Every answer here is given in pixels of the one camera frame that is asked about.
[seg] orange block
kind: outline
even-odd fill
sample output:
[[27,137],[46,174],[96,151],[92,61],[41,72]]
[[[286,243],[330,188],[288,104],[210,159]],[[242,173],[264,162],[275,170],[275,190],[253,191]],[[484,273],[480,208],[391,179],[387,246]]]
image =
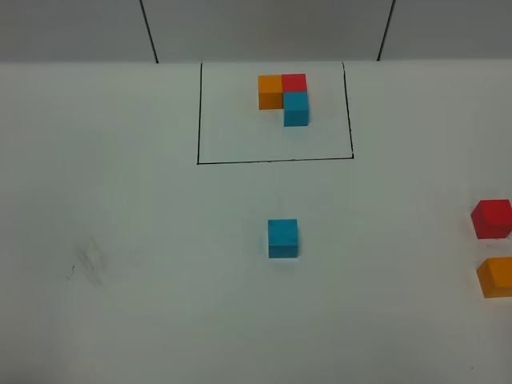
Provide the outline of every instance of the orange block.
[[477,275],[484,298],[512,297],[512,258],[488,258]]
[[282,108],[282,80],[280,74],[258,76],[258,99],[260,110]]

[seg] white wall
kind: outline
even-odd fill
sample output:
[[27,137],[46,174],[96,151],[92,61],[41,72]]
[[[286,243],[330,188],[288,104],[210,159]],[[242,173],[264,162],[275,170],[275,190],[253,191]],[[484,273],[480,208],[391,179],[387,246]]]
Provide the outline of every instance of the white wall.
[[158,58],[375,60],[391,0],[145,0]]
[[138,0],[9,0],[0,62],[154,62]]
[[512,58],[512,2],[397,0],[382,60]]

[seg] wooden block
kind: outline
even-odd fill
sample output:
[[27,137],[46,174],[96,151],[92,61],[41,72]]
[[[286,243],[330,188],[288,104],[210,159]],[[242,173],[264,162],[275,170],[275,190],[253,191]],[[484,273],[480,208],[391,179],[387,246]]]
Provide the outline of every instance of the wooden block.
[[296,218],[268,221],[269,258],[298,257],[298,222]]
[[477,238],[506,238],[512,231],[509,200],[481,200],[471,213]]
[[305,74],[284,74],[282,76],[283,92],[307,92]]
[[512,258],[488,258],[477,275],[484,298],[512,297]]
[[258,76],[258,100],[260,110],[282,108],[282,80],[280,74]]
[[285,92],[285,126],[307,126],[310,122],[310,101],[307,92]]

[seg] pencil mark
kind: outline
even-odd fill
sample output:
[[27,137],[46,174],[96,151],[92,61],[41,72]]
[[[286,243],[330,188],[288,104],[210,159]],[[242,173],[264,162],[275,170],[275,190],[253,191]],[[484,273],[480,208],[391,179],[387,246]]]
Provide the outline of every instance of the pencil mark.
[[100,286],[102,284],[101,274],[105,269],[105,257],[94,238],[91,237],[83,248],[77,246],[75,256],[80,261],[87,280],[94,286]]
[[66,281],[68,282],[69,280],[71,280],[73,275],[74,275],[74,266],[73,266],[73,268],[71,268],[71,274],[69,276],[66,276]]

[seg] blue cube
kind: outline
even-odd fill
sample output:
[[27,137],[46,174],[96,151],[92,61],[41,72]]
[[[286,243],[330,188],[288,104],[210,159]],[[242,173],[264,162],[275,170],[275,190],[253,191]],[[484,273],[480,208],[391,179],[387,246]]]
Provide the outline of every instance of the blue cube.
[[285,126],[307,126],[310,122],[307,92],[285,92],[283,98]]
[[269,258],[298,257],[296,218],[269,220]]

